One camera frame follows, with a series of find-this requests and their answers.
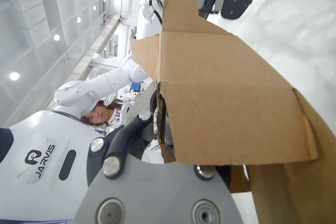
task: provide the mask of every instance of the gray metal plate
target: gray metal plate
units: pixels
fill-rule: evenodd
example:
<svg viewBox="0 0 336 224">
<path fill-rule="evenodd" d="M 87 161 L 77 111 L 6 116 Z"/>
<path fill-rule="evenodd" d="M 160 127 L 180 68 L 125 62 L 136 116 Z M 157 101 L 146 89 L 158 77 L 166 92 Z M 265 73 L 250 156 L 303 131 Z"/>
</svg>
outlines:
<svg viewBox="0 0 336 224">
<path fill-rule="evenodd" d="M 100 171 L 73 224 L 96 223 L 98 207 L 109 198 L 117 198 L 123 203 L 126 224 L 192 223 L 193 206 L 201 199 L 208 199 L 217 206 L 221 223 L 243 224 L 219 175 L 211 181 L 201 181 L 193 166 L 177 162 L 148 164 L 128 155 L 120 178 L 109 180 Z"/>
</svg>

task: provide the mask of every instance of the black oval slot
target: black oval slot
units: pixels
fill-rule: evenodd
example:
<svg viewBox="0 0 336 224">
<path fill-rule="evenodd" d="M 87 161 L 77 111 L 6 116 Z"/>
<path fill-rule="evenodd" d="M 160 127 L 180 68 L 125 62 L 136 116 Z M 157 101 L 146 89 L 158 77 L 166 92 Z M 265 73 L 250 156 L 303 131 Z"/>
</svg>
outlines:
<svg viewBox="0 0 336 224">
<path fill-rule="evenodd" d="M 66 158 L 64 160 L 64 163 L 62 165 L 60 174 L 59 174 L 59 178 L 60 178 L 61 181 L 65 181 L 69 177 L 70 170 L 71 170 L 72 164 L 75 160 L 75 157 L 76 157 L 76 151 L 75 150 L 70 150 L 67 153 Z"/>
</svg>

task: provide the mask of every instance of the brown hair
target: brown hair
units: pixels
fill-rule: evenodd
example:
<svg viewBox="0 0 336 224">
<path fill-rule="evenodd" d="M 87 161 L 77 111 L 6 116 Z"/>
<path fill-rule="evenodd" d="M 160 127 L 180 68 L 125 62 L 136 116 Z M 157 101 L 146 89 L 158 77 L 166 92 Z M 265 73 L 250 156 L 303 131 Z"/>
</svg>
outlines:
<svg viewBox="0 0 336 224">
<path fill-rule="evenodd" d="M 103 100 L 99 100 L 98 103 L 95 105 L 96 106 L 102 106 L 102 107 L 105 107 L 107 108 L 108 110 L 113 110 L 115 108 L 121 108 L 122 105 L 119 104 L 121 102 L 121 100 L 119 99 L 115 99 L 112 101 L 112 103 L 110 103 L 108 106 L 104 105 L 104 101 Z M 102 126 L 104 124 L 106 124 L 108 126 L 108 123 L 107 122 L 104 122 L 104 123 L 97 123 L 97 124 L 92 124 L 89 120 L 89 118 L 87 118 L 86 116 L 82 116 L 81 117 L 81 122 L 83 122 L 84 124 L 87 124 L 87 125 L 90 125 L 90 126 Z"/>
</svg>

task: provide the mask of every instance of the white t-shirt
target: white t-shirt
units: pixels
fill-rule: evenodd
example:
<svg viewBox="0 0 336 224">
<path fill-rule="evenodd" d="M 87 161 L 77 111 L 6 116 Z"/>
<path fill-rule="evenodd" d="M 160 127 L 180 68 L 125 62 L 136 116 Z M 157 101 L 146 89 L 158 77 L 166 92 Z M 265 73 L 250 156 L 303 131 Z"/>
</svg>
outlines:
<svg viewBox="0 0 336 224">
<path fill-rule="evenodd" d="M 119 104 L 122 106 L 121 108 L 115 108 L 112 117 L 110 120 L 108 120 L 108 128 L 106 130 L 107 134 L 124 124 L 120 119 L 122 109 L 133 106 L 135 104 L 135 100 L 139 97 L 140 94 L 141 93 L 138 92 L 130 92 L 118 97 L 118 99 L 121 101 Z"/>
</svg>

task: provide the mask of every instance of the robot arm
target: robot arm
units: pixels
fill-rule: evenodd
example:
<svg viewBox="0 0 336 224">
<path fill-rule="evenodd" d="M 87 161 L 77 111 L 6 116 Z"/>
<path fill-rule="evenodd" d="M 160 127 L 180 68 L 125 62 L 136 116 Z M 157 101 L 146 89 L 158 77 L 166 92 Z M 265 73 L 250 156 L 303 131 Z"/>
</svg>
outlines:
<svg viewBox="0 0 336 224">
<path fill-rule="evenodd" d="M 131 82 L 145 80 L 148 74 L 132 59 L 125 57 L 123 66 L 93 80 L 70 81 L 55 92 L 55 111 L 72 115 L 78 119 L 89 113 L 103 97 Z"/>
</svg>

